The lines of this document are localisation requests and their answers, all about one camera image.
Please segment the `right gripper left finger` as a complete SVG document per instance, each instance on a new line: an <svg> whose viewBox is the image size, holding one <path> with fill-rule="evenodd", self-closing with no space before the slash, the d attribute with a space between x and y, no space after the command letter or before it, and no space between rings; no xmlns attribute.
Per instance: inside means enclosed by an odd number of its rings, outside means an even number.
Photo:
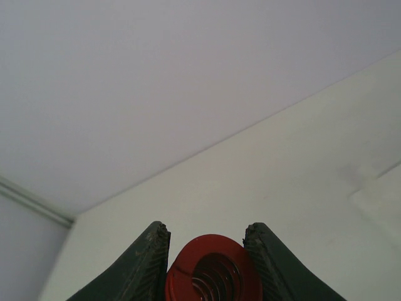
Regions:
<svg viewBox="0 0 401 301"><path fill-rule="evenodd" d="M171 233L152 222L103 273L70 300L165 300Z"/></svg>

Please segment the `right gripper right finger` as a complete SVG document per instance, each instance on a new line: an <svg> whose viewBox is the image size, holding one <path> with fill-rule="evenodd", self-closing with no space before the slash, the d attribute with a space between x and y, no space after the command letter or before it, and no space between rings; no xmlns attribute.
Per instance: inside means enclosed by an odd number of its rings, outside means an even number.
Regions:
<svg viewBox="0 0 401 301"><path fill-rule="evenodd" d="M312 273L264 223L250 224L243 239L261 279L264 300L343 300Z"/></svg>

